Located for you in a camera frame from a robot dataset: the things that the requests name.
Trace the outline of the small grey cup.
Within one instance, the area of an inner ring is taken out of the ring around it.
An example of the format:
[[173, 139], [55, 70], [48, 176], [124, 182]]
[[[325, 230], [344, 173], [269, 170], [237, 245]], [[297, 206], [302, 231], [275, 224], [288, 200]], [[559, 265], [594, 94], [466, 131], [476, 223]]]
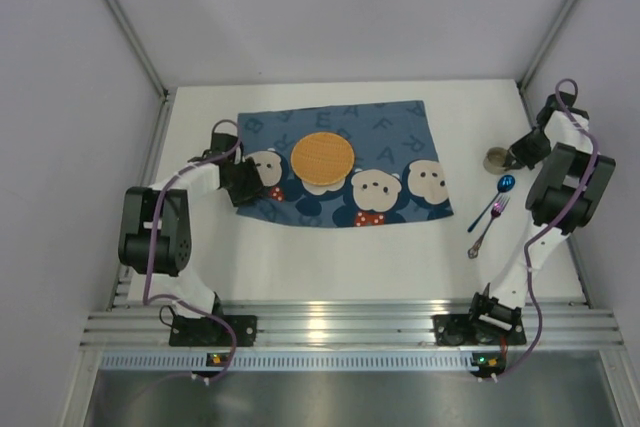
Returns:
[[483, 159], [484, 169], [493, 175], [502, 175], [509, 170], [508, 150], [502, 147], [490, 148]]

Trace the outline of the blue spoon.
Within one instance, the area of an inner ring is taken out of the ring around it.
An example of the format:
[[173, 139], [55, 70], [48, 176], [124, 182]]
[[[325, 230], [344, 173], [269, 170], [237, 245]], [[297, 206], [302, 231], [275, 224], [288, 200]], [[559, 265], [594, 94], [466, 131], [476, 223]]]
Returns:
[[487, 206], [481, 211], [478, 217], [469, 225], [467, 228], [467, 232], [472, 232], [477, 224], [480, 222], [482, 217], [487, 213], [487, 211], [495, 204], [495, 202], [503, 195], [509, 193], [515, 186], [516, 179], [511, 174], [505, 174], [500, 177], [496, 185], [496, 194], [493, 199], [487, 204]]

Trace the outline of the purple fork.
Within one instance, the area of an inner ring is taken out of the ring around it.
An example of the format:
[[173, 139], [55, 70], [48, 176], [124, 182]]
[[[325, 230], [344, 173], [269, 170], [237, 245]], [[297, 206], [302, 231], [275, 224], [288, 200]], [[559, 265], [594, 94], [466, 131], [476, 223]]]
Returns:
[[471, 248], [467, 251], [467, 257], [469, 259], [475, 259], [478, 257], [479, 251], [484, 243], [484, 240], [491, 229], [494, 222], [501, 217], [504, 213], [508, 203], [510, 201], [510, 197], [508, 195], [501, 195], [498, 199], [493, 203], [490, 211], [490, 220], [485, 226], [484, 230], [478, 237], [478, 239], [474, 242]]

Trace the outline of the round woven orange plate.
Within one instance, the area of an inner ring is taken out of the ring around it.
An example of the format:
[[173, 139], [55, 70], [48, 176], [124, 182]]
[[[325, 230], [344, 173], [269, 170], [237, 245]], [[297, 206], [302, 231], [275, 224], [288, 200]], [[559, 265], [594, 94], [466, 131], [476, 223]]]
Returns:
[[351, 143], [338, 134], [315, 132], [294, 145], [290, 165], [302, 181], [328, 186], [344, 180], [351, 172], [355, 151]]

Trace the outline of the blue cartoon placemat cloth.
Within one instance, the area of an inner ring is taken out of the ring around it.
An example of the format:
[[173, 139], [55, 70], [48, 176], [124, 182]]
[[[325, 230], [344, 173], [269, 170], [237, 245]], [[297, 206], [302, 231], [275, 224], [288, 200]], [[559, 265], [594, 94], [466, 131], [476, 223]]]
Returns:
[[421, 100], [241, 113], [238, 126], [264, 185], [242, 216], [347, 228], [453, 214]]

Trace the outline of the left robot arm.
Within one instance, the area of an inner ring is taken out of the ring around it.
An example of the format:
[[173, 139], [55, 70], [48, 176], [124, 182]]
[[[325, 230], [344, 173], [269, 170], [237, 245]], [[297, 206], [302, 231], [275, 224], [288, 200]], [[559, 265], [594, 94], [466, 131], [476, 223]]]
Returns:
[[168, 302], [189, 318], [216, 313], [219, 298], [201, 280], [191, 220], [199, 200], [227, 193], [234, 206], [254, 200], [264, 184], [255, 161], [237, 152], [189, 162], [150, 186], [129, 188], [119, 233], [121, 265], [143, 278], [141, 302]]

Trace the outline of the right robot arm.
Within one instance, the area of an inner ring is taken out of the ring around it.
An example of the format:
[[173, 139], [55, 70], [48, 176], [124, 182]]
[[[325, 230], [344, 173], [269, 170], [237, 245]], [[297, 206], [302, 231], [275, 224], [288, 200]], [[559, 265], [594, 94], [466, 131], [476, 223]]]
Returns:
[[527, 195], [530, 213], [519, 244], [499, 275], [474, 295], [469, 321], [491, 335], [517, 329], [522, 308], [537, 274], [550, 254], [592, 219], [616, 168], [614, 159], [597, 151], [589, 131], [589, 116], [556, 110], [540, 118], [535, 133], [551, 148]]

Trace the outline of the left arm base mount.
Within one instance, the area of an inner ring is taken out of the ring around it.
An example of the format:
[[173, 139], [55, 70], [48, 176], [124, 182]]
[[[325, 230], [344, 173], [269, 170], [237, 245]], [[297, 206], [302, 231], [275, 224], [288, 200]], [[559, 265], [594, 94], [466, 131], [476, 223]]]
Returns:
[[[170, 329], [171, 347], [231, 347], [229, 331], [209, 318], [187, 318], [173, 307], [160, 308], [159, 321]], [[252, 347], [258, 332], [258, 318], [253, 315], [223, 315], [222, 319], [236, 335], [237, 347]]]

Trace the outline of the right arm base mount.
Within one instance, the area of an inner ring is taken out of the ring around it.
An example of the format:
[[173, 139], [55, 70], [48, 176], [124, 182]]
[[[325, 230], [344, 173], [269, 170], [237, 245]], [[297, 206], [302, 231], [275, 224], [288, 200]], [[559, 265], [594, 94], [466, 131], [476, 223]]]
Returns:
[[511, 325], [492, 317], [469, 314], [439, 314], [432, 317], [436, 344], [445, 347], [523, 346], [526, 335], [521, 323]]

